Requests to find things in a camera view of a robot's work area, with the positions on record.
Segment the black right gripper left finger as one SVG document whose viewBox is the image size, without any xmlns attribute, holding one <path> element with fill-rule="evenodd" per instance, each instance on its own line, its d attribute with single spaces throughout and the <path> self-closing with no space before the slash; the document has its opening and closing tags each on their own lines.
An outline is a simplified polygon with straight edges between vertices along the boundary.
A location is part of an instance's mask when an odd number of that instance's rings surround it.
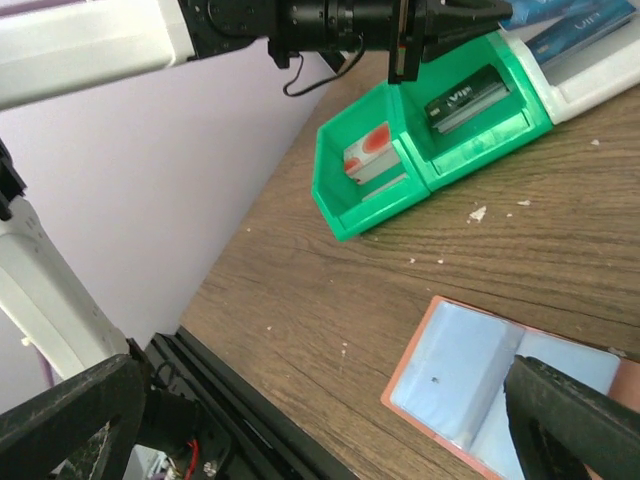
<svg viewBox="0 0 640 480">
<path fill-rule="evenodd" d="M 138 363 L 115 355 L 1 415 L 1 477 L 121 479 L 141 424 Z"/>
</svg>

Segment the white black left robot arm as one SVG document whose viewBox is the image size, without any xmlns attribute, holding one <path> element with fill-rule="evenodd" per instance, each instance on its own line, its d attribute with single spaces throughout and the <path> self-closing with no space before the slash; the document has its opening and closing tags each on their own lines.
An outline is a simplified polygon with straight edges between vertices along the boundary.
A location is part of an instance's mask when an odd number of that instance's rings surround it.
<svg viewBox="0 0 640 480">
<path fill-rule="evenodd" d="M 279 68 L 304 52 L 389 55 L 388 79 L 493 32 L 505 1 L 40 1 L 1 15 L 1 105 L 12 108 L 249 47 Z M 62 378 L 130 343 L 42 227 L 1 155 L 1 307 Z"/>
</svg>

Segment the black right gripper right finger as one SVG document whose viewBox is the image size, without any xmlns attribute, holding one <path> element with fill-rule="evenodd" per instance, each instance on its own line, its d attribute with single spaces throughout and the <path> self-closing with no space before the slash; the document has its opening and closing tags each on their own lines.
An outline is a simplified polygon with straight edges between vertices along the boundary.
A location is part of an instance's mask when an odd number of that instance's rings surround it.
<svg viewBox="0 0 640 480">
<path fill-rule="evenodd" d="M 639 364 L 610 392 L 518 355 L 504 381 L 509 433 L 526 479 L 639 477 Z"/>
</svg>

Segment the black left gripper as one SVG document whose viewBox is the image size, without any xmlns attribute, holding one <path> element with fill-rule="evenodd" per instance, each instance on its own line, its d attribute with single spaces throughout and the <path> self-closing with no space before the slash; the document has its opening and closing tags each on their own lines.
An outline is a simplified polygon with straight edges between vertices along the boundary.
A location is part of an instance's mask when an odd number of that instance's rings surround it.
<svg viewBox="0 0 640 480">
<path fill-rule="evenodd" d="M 512 15 L 508 1 L 393 1 L 388 83 L 415 81 L 422 64 L 498 30 Z"/>
</svg>

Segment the green front plastic bin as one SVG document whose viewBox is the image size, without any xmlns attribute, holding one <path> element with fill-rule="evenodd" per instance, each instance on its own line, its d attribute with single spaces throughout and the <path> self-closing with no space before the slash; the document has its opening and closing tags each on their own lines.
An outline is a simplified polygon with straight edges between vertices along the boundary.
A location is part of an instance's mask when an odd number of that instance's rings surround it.
<svg viewBox="0 0 640 480">
<path fill-rule="evenodd" d="M 429 195 L 406 148 L 392 136 L 391 93 L 383 83 L 318 129 L 312 196 L 339 241 Z"/>
</svg>

